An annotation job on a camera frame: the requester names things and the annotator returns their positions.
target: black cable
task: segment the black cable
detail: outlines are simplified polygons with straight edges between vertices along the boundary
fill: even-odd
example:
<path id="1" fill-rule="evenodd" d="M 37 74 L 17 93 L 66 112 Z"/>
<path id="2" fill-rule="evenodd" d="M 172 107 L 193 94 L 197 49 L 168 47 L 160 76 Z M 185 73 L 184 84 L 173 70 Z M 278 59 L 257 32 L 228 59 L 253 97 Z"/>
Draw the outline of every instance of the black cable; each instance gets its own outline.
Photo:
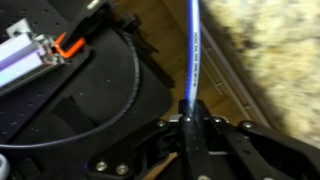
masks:
<path id="1" fill-rule="evenodd" d="M 61 140 L 45 142 L 45 143 L 38 143 L 38 144 L 21 144 L 21 145 L 0 144 L 0 149 L 38 149 L 38 148 L 47 148 L 47 147 L 52 147 L 52 146 L 58 146 L 58 145 L 78 141 L 78 140 L 84 139 L 86 137 L 89 137 L 91 135 L 97 134 L 97 133 L 105 130 L 106 128 L 110 127 L 115 122 L 117 122 L 130 109 L 130 107 L 134 103 L 136 96 L 137 96 L 137 93 L 138 93 L 139 84 L 140 84 L 140 65 L 139 65 L 139 58 L 138 58 L 136 48 L 135 48 L 132 40 L 127 35 L 124 35 L 124 39 L 127 41 L 127 44 L 129 45 L 129 48 L 130 48 L 132 55 L 133 55 L 134 68 L 135 68 L 135 79 L 134 79 L 132 93 L 121 111 L 119 111 L 115 116 L 113 116 L 111 119 L 109 119 L 106 123 L 102 124 L 101 126 L 95 128 L 95 129 L 92 129 L 90 131 L 84 132 L 82 134 L 78 134 L 78 135 L 75 135 L 75 136 L 72 136 L 69 138 L 65 138 L 65 139 L 61 139 Z"/>

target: hole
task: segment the hole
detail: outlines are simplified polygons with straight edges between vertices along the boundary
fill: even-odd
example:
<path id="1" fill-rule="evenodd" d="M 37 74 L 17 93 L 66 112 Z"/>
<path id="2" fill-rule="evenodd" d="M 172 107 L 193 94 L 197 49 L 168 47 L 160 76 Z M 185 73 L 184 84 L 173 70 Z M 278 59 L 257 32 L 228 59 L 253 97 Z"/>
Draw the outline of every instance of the hole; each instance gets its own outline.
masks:
<path id="1" fill-rule="evenodd" d="M 19 36 L 21 34 L 21 32 L 19 32 L 19 31 L 15 31 L 14 33 L 13 33 L 13 35 L 15 35 L 15 36 Z"/>
<path id="2" fill-rule="evenodd" d="M 245 149 L 245 150 L 243 150 L 243 152 L 244 152 L 244 153 L 246 153 L 246 154 L 251 154 L 251 151 L 246 150 L 246 149 Z"/>
<path id="3" fill-rule="evenodd" d="M 51 50 L 52 50 L 52 53 L 53 53 L 53 54 L 58 53 L 58 51 L 57 51 L 57 49 L 56 49 L 55 47 L 52 47 Z"/>

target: black mechanism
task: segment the black mechanism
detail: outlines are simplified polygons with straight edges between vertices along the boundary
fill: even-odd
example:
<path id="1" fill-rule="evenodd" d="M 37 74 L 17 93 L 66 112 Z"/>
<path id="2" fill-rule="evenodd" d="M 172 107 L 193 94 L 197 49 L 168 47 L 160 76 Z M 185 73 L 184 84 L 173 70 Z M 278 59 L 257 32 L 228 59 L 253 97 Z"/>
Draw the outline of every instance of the black mechanism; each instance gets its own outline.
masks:
<path id="1" fill-rule="evenodd" d="M 173 152 L 177 158 L 157 179 L 320 179 L 319 149 L 252 121 L 236 128 L 221 117 L 208 117 L 201 101 L 194 119 L 156 120 L 101 151 L 88 162 L 87 178 L 141 179 Z"/>

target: screw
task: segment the screw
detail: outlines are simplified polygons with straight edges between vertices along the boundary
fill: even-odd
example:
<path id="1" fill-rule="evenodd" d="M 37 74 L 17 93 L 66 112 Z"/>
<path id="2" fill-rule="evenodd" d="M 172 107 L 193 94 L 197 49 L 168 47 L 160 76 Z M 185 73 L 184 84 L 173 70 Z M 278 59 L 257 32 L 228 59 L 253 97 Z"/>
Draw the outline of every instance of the screw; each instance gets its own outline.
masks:
<path id="1" fill-rule="evenodd" d="M 117 167 L 117 173 L 119 175 L 125 175 L 125 174 L 128 173 L 128 171 L 129 171 L 129 167 L 127 165 L 125 165 L 125 164 L 122 164 L 122 165 Z"/>
<path id="2" fill-rule="evenodd" d="M 211 179 L 206 175 L 201 175 L 198 177 L 198 180 L 211 180 Z"/>
<path id="3" fill-rule="evenodd" d="M 108 164 L 105 163 L 104 161 L 100 161 L 97 165 L 96 165 L 96 170 L 101 172 L 104 171 L 108 168 Z"/>
<path id="4" fill-rule="evenodd" d="M 252 128 L 252 124 L 249 123 L 249 122 L 243 123 L 243 126 L 246 127 L 246 128 Z"/>
<path id="5" fill-rule="evenodd" d="M 271 177 L 265 177 L 265 178 L 263 178 L 263 180 L 275 180 L 275 179 L 273 179 Z"/>
<path id="6" fill-rule="evenodd" d="M 160 126 L 160 127 L 163 127 L 165 125 L 166 125 L 166 122 L 164 122 L 164 121 L 159 121 L 158 122 L 158 126 Z"/>

